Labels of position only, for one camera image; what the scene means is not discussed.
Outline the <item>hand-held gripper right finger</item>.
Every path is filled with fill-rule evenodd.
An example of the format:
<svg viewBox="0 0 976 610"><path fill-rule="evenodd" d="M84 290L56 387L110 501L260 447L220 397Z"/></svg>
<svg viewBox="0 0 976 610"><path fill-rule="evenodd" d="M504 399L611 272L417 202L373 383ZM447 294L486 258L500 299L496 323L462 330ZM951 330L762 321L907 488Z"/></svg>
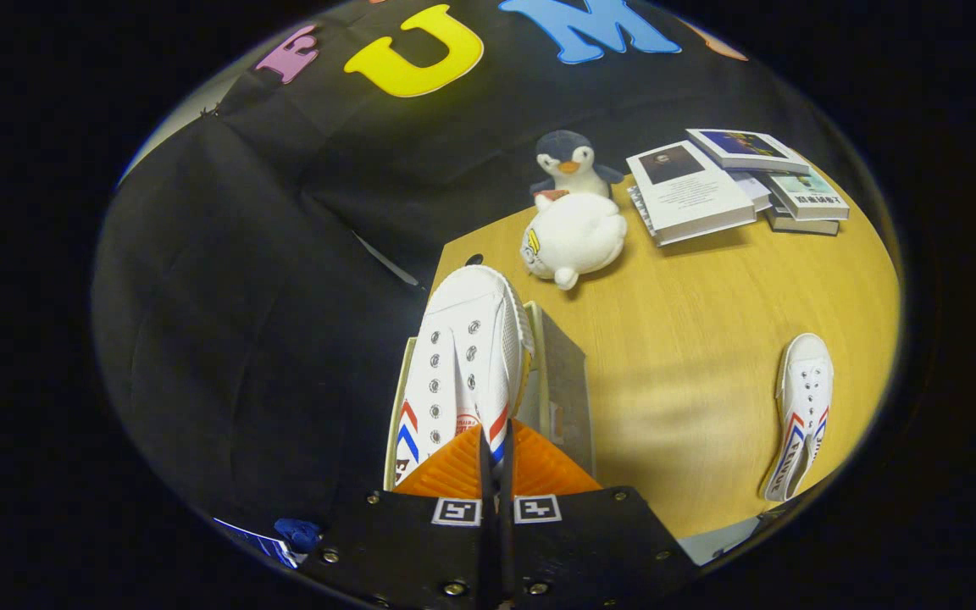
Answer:
<svg viewBox="0 0 976 610"><path fill-rule="evenodd" d="M655 609L700 575L631 486L518 494L519 437L503 443L498 503L501 598L512 609Z"/></svg>

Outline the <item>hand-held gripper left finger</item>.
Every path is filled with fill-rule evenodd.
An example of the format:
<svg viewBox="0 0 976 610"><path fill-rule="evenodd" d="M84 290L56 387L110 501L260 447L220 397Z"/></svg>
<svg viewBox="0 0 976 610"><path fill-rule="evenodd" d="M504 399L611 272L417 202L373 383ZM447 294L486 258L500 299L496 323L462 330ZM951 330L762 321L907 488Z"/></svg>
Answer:
<svg viewBox="0 0 976 610"><path fill-rule="evenodd" d="M480 428L439 457L472 475L471 498L342 487L299 578L363 609L495 609L498 507Z"/></svg>

